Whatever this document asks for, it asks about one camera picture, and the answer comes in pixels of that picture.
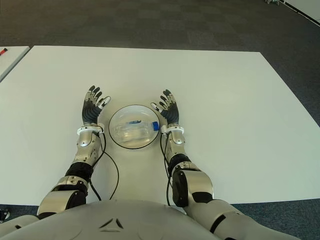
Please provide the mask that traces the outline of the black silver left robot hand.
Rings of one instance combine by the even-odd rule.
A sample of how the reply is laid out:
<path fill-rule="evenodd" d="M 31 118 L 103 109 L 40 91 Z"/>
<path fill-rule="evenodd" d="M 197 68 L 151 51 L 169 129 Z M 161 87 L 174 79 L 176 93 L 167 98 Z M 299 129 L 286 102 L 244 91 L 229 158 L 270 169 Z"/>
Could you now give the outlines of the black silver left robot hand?
<path fill-rule="evenodd" d="M 100 87 L 92 85 L 85 94 L 85 98 L 83 101 L 81 113 L 83 124 L 97 125 L 100 113 L 110 101 L 110 96 L 102 96 Z"/>

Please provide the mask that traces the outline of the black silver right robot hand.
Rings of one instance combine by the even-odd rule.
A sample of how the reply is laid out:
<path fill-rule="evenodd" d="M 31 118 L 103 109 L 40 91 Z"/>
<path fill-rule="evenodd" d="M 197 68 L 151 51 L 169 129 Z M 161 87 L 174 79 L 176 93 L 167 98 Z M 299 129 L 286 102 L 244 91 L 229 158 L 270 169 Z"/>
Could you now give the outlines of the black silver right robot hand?
<path fill-rule="evenodd" d="M 167 121 L 167 124 L 179 124 L 179 109 L 175 97 L 168 90 L 164 90 L 163 95 L 160 96 L 161 101 L 159 104 L 155 102 L 151 102 L 151 107 L 160 113 L 162 117 L 164 117 Z"/>

